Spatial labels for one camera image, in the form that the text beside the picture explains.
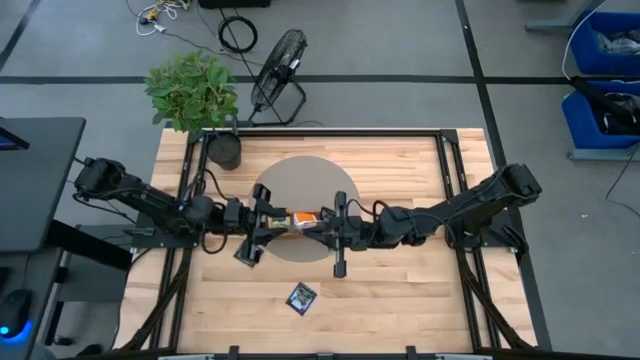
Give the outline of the black plant pot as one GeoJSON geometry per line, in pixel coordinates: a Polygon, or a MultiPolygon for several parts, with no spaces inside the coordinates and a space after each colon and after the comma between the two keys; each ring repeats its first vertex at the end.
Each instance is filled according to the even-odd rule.
{"type": "Polygon", "coordinates": [[[223,170],[234,170],[241,164],[241,140],[234,133],[212,135],[207,142],[206,153],[208,158],[223,170]]]}

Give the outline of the grey metal table foot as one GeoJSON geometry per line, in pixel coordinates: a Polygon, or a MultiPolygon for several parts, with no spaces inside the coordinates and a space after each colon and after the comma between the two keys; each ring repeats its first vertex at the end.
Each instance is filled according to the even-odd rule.
{"type": "Polygon", "coordinates": [[[580,0],[579,7],[569,15],[562,15],[556,18],[531,20],[524,25],[527,32],[545,32],[574,29],[578,23],[589,13],[596,11],[608,0],[580,0]]]}

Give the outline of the blue storage bin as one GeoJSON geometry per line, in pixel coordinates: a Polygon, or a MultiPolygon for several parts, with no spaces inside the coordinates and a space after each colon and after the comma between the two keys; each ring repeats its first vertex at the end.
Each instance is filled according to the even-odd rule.
{"type": "Polygon", "coordinates": [[[575,31],[570,48],[579,70],[591,75],[640,76],[640,54],[606,52],[597,35],[640,30],[640,13],[596,12],[575,31]]]}
{"type": "MultiPolygon", "coordinates": [[[[640,81],[587,82],[604,93],[621,92],[640,96],[640,81]]],[[[574,145],[578,149],[623,149],[640,142],[640,134],[604,134],[598,127],[595,108],[577,90],[565,97],[562,102],[562,110],[574,145]]]]}

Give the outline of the black floor box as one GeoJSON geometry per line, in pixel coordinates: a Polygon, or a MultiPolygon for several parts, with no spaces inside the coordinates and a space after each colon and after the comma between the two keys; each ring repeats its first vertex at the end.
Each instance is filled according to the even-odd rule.
{"type": "Polygon", "coordinates": [[[198,4],[205,9],[217,8],[265,8],[271,5],[272,0],[198,0],[198,4]]]}

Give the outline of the green leafy plant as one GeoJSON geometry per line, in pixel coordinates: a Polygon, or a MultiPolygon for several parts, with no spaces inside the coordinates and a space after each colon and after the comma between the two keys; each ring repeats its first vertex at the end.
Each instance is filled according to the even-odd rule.
{"type": "Polygon", "coordinates": [[[236,80],[217,57],[194,51],[152,68],[145,78],[157,125],[165,120],[177,132],[222,127],[238,115],[236,80]]]}

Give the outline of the black aluminium table frame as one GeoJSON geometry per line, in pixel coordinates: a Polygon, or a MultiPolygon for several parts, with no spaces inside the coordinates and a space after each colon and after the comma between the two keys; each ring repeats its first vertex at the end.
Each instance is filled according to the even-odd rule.
{"type": "MultiPolygon", "coordinates": [[[[314,156],[342,167],[362,206],[376,200],[427,207],[445,197],[442,162],[475,185],[492,173],[484,134],[460,129],[457,147],[418,129],[266,129],[242,137],[242,162],[234,171],[211,167],[206,192],[247,199],[271,165],[314,156]]],[[[266,254],[255,267],[234,258],[238,237],[208,238],[212,254],[195,250],[185,296],[175,308],[179,325],[165,321],[160,341],[177,339],[181,353],[422,353],[472,348],[455,253],[441,236],[418,248],[349,253],[348,274],[332,275],[325,258],[295,263],[266,254]],[[300,316],[286,304],[298,283],[317,297],[300,316]]]]}

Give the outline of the black foil tea packet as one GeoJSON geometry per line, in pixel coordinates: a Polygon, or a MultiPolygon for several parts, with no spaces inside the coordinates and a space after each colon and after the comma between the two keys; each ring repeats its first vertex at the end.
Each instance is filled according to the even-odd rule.
{"type": "Polygon", "coordinates": [[[300,316],[304,316],[317,294],[310,287],[303,283],[298,283],[291,295],[287,298],[286,304],[300,316]]]}
{"type": "Polygon", "coordinates": [[[253,268],[260,262],[264,250],[259,246],[242,243],[234,253],[234,257],[241,263],[253,268]]]}

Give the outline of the dark computer monitor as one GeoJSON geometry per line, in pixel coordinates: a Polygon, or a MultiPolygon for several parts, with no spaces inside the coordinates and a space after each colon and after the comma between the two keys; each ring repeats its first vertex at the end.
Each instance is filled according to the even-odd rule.
{"type": "Polygon", "coordinates": [[[0,127],[0,151],[27,150],[29,147],[26,140],[0,127]]]}

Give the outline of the black computer mouse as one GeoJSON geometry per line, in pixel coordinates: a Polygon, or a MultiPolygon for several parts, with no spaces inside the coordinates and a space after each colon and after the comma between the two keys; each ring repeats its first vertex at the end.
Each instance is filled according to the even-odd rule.
{"type": "Polygon", "coordinates": [[[0,301],[0,340],[22,342],[32,328],[29,318],[33,292],[29,289],[17,289],[0,301]]]}

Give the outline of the wooden tea organizer box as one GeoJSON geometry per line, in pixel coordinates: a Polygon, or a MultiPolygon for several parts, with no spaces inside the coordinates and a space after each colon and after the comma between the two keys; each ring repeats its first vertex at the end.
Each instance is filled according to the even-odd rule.
{"type": "Polygon", "coordinates": [[[304,234],[306,232],[324,232],[328,228],[330,219],[329,218],[322,218],[320,212],[313,212],[313,213],[319,214],[320,217],[322,218],[322,222],[319,223],[316,227],[313,227],[313,228],[298,228],[293,223],[292,215],[294,213],[290,213],[288,215],[291,218],[291,227],[288,229],[288,232],[286,234],[300,234],[300,235],[302,235],[302,234],[304,234]]]}

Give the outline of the black desk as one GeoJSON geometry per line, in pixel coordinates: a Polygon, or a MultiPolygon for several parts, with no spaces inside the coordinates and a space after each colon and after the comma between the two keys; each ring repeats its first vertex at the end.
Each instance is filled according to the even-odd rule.
{"type": "Polygon", "coordinates": [[[82,117],[0,119],[29,144],[0,150],[0,253],[44,246],[85,125],[82,117]]]}
{"type": "Polygon", "coordinates": [[[33,253],[0,253],[0,303],[11,292],[27,289],[31,305],[24,331],[14,339],[0,337],[0,360],[30,360],[35,344],[49,346],[55,335],[58,319],[57,296],[59,268],[64,251],[42,248],[33,253]]]}

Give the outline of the black folded stand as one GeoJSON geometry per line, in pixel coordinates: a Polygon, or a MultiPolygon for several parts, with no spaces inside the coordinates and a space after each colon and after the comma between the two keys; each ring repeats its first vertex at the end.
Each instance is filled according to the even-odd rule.
{"type": "Polygon", "coordinates": [[[640,96],[604,93],[579,76],[572,77],[569,82],[595,108],[598,127],[604,134],[640,134],[640,96]]]}

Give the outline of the black floor fan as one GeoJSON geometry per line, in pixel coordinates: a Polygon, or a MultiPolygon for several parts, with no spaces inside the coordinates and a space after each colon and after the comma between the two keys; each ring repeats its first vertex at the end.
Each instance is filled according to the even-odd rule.
{"type": "Polygon", "coordinates": [[[307,46],[307,37],[302,30],[289,29],[272,49],[259,75],[254,80],[254,86],[251,92],[253,111],[248,118],[248,122],[252,127],[286,126],[295,120],[307,100],[306,92],[295,79],[296,72],[307,46]],[[255,122],[253,118],[257,113],[268,109],[277,113],[274,104],[289,84],[293,84],[301,95],[300,102],[289,118],[284,121],[279,115],[276,115],[278,118],[277,122],[255,122]]]}

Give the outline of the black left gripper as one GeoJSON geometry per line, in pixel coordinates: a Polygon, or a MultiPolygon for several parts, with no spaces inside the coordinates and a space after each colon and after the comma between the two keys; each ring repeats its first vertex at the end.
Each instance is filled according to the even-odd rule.
{"type": "MultiPolygon", "coordinates": [[[[237,199],[227,204],[224,213],[225,227],[229,235],[245,236],[241,244],[259,246],[264,250],[273,237],[286,234],[288,230],[267,228],[266,210],[270,206],[271,192],[266,186],[256,184],[252,197],[255,200],[253,208],[243,205],[237,199]]],[[[288,215],[286,208],[274,208],[270,213],[271,217],[276,218],[286,218],[288,215]]]]}

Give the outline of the round grey mat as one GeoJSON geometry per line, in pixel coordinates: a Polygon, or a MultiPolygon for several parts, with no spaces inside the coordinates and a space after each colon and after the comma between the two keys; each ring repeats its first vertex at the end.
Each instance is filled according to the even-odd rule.
{"type": "MultiPolygon", "coordinates": [[[[347,199],[360,200],[350,175],[339,165],[320,157],[296,156],[267,168],[255,181],[271,191],[270,204],[294,212],[334,209],[338,191],[347,199]]],[[[282,260],[307,263],[323,260],[333,251],[316,240],[299,234],[285,234],[271,241],[266,251],[282,260]]]]}

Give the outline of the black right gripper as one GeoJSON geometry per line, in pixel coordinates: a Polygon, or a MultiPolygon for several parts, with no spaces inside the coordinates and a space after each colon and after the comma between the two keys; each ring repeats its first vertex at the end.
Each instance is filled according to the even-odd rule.
{"type": "Polygon", "coordinates": [[[321,243],[324,243],[326,238],[328,247],[335,253],[334,278],[345,278],[347,275],[346,249],[363,251],[368,248],[365,236],[366,232],[372,229],[372,225],[364,222],[359,216],[350,216],[349,208],[350,202],[346,193],[338,191],[334,197],[334,209],[323,208],[320,212],[325,222],[325,234],[312,233],[312,238],[321,243]]]}

